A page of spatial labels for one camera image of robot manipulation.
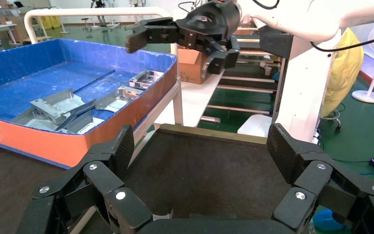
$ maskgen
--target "wall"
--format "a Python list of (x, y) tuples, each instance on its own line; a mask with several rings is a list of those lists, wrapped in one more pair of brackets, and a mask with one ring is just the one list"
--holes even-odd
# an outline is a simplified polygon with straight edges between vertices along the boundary
[[(184, 2), (186, 0), (146, 0), (146, 6), (157, 6), (161, 7), (164, 10), (168, 11), (171, 16), (175, 19), (184, 18), (187, 13), (179, 9), (177, 4)], [(50, 0), (51, 6), (56, 6), (59, 8), (90, 8), (91, 0)], [(129, 7), (130, 2), (128, 0), (111, 0), (111, 3), (114, 3), (115, 7)], [(191, 4), (184, 4), (184, 7), (188, 9)], [(81, 20), (83, 17), (62, 17), (61, 20), (63, 23), (83, 23)], [(134, 16), (116, 16), (116, 17), (105, 17), (107, 22), (110, 22), (112, 19), (115, 19), (116, 22), (134, 22)], [(151, 19), (151, 16), (145, 16), (144, 19)]]
[[(356, 34), (357, 38), (361, 42), (368, 41), (369, 34), (374, 28), (374, 23), (364, 24), (359, 26), (351, 27), (352, 31)], [(362, 64), (361, 70), (366, 73), (368, 76), (374, 76), (374, 50), (369, 46), (364, 46), (365, 58)]]

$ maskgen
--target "white table leg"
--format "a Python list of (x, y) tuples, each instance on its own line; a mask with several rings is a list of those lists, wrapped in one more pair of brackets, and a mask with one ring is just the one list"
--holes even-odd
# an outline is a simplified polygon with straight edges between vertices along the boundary
[(177, 87), (177, 94), (174, 96), (173, 99), (173, 106), (174, 106), (174, 123), (183, 126), (183, 103), (181, 98), (181, 81), (180, 78), (177, 78), (178, 87)]
[(42, 23), (41, 18), (38, 18), (38, 21), (39, 21), (39, 25), (41, 26), (42, 31), (44, 32), (44, 36), (47, 38), (48, 35), (46, 34), (46, 30), (45, 30), (44, 24)]
[(22, 45), (21, 43), (17, 43), (17, 41), (15, 40), (14, 35), (12, 34), (12, 30), (11, 30), (11, 29), (8, 30), (8, 33), (9, 33), (9, 37), (10, 37), (11, 40), (12, 40), (12, 44), (13, 44), (13, 45)]
[(64, 24), (62, 22), (61, 22), (61, 28), (62, 28), (61, 33), (70, 33), (70, 32), (65, 31)]

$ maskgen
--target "dark floor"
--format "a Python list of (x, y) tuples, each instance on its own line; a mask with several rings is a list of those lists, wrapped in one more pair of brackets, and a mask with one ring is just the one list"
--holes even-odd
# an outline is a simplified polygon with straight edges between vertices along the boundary
[[(93, 31), (86, 32), (80, 26), (67, 26), (67, 31), (70, 34), (60, 34), (60, 29), (48, 30), (48, 35), (54, 38), (69, 38), (88, 40), (100, 43), (107, 43), (113, 45), (124, 45), (124, 38), (128, 35), (129, 31), (123, 29), (116, 29), (112, 32), (110, 30), (102, 32)], [(4, 42), (2, 49), (8, 49), (10, 46)], [(148, 45), (145, 49), (160, 52), (169, 51), (168, 45)], [(368, 88), (367, 82), (362, 78), (353, 86), (354, 90), (365, 90)], [(255, 94), (252, 92), (241, 92), (231, 90), (217, 90), (213, 95), (210, 103), (212, 104), (229, 104), (230, 106), (237, 105), (242, 108), (261, 107), (263, 109), (271, 108), (273, 102), (269, 94)], [(367, 104), (357, 101), (349, 94), (343, 101), (346, 109), (341, 112), (340, 120), (342, 121), (343, 130), (340, 133), (335, 132), (336, 122), (324, 120), (320, 124), (322, 134), (322, 141), (324, 149), (329, 155), (339, 160), (349, 161), (364, 161), (374, 157), (374, 104)], [(214, 129), (226, 132), (237, 132), (239, 127), (249, 118), (251, 113), (218, 110), (207, 108), (205, 111), (206, 116), (219, 117), (221, 123), (211, 123), (201, 121), (198, 125), (200, 128)], [(5, 151), (0, 149), (0, 154), (6, 154)], [(358, 173), (374, 173), (374, 170), (367, 163), (342, 163), (345, 167), (358, 172)], [(5, 178), (5, 172), (2, 172), (2, 182)]]

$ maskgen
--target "white robotic arm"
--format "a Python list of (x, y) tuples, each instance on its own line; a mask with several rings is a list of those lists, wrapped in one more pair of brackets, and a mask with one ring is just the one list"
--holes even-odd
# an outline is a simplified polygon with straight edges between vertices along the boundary
[(259, 19), (269, 27), (313, 42), (330, 40), (340, 28), (373, 23), (374, 0), (281, 0), (263, 9), (253, 0), (236, 0), (241, 21)]

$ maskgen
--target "black cable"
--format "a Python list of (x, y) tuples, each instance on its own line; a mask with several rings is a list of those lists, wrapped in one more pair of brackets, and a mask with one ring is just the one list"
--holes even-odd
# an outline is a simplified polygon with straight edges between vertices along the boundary
[[(323, 143), (323, 140), (320, 139), (319, 137), (317, 136), (314, 136), (314, 138), (317, 138), (319, 143), (322, 145), (322, 150), (325, 150), (325, 143)], [(369, 162), (369, 161), (346, 161), (346, 160), (339, 160), (339, 159), (334, 159), (333, 158), (333, 161), (337, 161), (337, 162), (347, 162), (347, 163), (360, 163), (360, 162)]]
[(275, 9), (277, 7), (277, 5), (279, 4), (279, 1), (280, 0), (277, 0), (276, 4), (274, 4), (273, 6), (265, 6), (265, 5), (261, 4), (260, 2), (258, 2), (257, 0), (253, 0), (253, 2), (255, 4), (259, 5), (259, 7), (263, 8), (263, 9), (266, 9), (266, 10)]
[(343, 106), (343, 110), (341, 110), (341, 111), (338, 110), (339, 112), (342, 112), (342, 111), (346, 110), (346, 106), (345, 106), (345, 104), (343, 104), (343, 103), (341, 102), (340, 105)]
[(187, 13), (190, 13), (188, 10), (184, 9), (183, 7), (181, 7), (180, 5), (181, 4), (186, 4), (186, 3), (192, 3), (194, 5), (194, 2), (193, 1), (185, 1), (185, 2), (181, 2), (178, 4), (178, 8), (182, 9), (183, 11), (187, 12)]
[(194, 3), (194, 7), (197, 7), (202, 2), (203, 2), (203, 0), (196, 0), (196, 2)]
[(310, 42), (310, 44), (311, 44), (315, 49), (317, 49), (317, 50), (319, 50), (319, 51), (322, 51), (322, 52), (337, 52), (337, 51), (342, 51), (342, 50), (348, 50), (348, 49), (352, 49), (352, 48), (355, 48), (355, 47), (358, 47), (358, 46), (367, 45), (367, 44), (371, 44), (371, 43), (374, 43), (374, 39), (373, 39), (373, 40), (366, 41), (366, 42), (362, 42), (362, 43), (359, 43), (359, 44), (356, 44), (356, 45), (350, 45), (350, 46), (346, 46), (346, 47), (342, 47), (342, 48), (326, 50), (326, 49), (319, 48), (319, 47), (318, 47), (317, 45), (315, 45), (313, 42)]
[(348, 162), (348, 163), (369, 162), (369, 161), (347, 161), (347, 160), (339, 160), (339, 159), (334, 159), (334, 158), (333, 158), (333, 161), (337, 161), (337, 162)]

